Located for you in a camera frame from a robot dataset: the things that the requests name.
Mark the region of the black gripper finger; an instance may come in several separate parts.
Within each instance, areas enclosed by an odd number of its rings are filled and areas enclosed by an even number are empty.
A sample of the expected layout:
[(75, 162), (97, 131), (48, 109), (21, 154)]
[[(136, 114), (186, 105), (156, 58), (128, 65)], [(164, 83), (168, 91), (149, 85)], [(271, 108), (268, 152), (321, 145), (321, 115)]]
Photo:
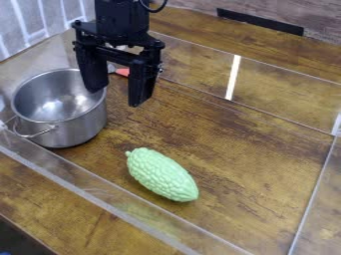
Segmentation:
[(160, 63), (133, 60), (128, 75), (128, 105), (137, 107), (153, 93)]
[(85, 46), (77, 45), (75, 52), (85, 89), (95, 93), (108, 85), (107, 60)]

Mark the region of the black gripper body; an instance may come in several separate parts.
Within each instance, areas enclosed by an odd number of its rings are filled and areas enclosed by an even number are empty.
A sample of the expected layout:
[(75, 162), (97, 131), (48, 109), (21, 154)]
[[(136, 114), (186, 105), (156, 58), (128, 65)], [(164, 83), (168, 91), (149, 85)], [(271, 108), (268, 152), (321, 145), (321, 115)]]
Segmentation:
[(96, 48), (109, 44), (112, 47), (139, 46), (140, 55), (152, 64), (161, 62), (164, 43), (149, 34), (149, 15), (159, 13), (165, 3), (157, 8), (151, 7), (153, 0), (95, 0), (95, 20), (76, 20), (72, 28), (76, 32), (75, 52), (80, 66), (97, 62)]

